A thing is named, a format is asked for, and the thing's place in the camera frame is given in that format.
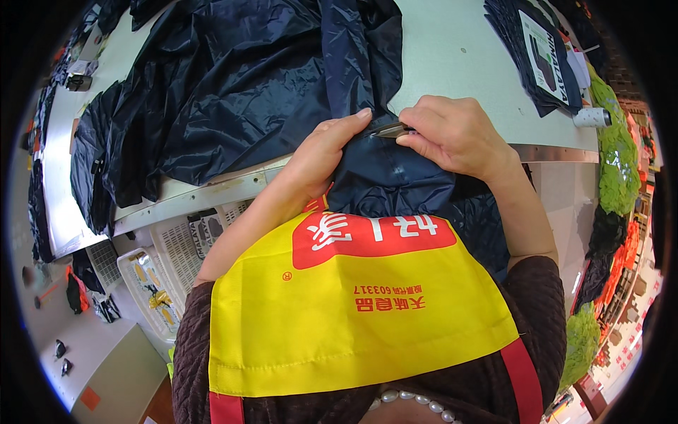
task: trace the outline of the orange sticker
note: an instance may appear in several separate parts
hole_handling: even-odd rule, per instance
[[[85,387],[85,391],[83,391],[82,396],[80,396],[80,400],[89,408],[90,411],[94,411],[97,405],[99,405],[99,401],[101,398],[99,397],[98,394],[94,393],[94,390],[90,386]]]

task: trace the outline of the white work table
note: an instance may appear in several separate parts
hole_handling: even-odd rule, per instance
[[[597,162],[595,128],[577,128],[561,110],[539,118],[523,89],[518,70],[485,19],[480,0],[396,0],[403,13],[403,83],[389,102],[398,113],[423,94],[474,97],[499,133],[524,162]],[[560,16],[563,25],[567,22]],[[83,106],[116,80],[124,80],[155,18],[136,33],[126,12],[108,38],[87,92],[59,87],[54,97],[43,152],[45,202],[52,251],[63,256],[99,242],[87,228],[71,194],[68,153],[73,119]],[[198,210],[255,197],[289,159],[282,157],[246,170],[223,174],[202,187],[163,178],[158,202],[115,212],[115,235]]]

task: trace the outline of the left hand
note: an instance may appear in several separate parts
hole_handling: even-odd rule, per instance
[[[367,127],[371,118],[372,110],[365,108],[355,115],[321,122],[296,149],[275,180],[309,200],[321,196],[330,186],[332,172],[342,157],[342,148]]]

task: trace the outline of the hand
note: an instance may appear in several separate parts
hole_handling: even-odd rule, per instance
[[[319,197],[330,186],[330,177],[342,157],[342,148],[370,123],[369,108],[342,119],[330,119],[318,124],[296,149],[278,177],[294,193],[302,193],[308,200]]]
[[[517,161],[517,153],[501,138],[473,98],[422,96],[400,112],[400,121],[419,134],[398,137],[444,170],[491,182]]]

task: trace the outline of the stack of folded garments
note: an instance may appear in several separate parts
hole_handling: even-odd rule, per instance
[[[576,114],[582,108],[579,86],[563,39],[549,19],[526,0],[485,0],[485,10],[539,116],[557,107]]]

